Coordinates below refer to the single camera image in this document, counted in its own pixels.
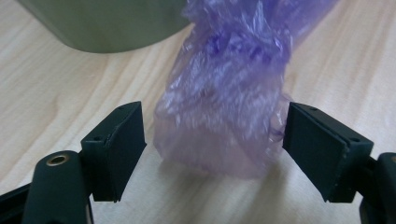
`crumpled plastic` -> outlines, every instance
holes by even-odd
[[[290,54],[336,0],[188,0],[195,24],[154,115],[166,160],[264,176],[282,150]]]

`tied plastic bag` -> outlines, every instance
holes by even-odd
[[[161,156],[215,174],[265,175],[281,151],[296,44],[336,0],[189,0],[195,24],[155,110]]]

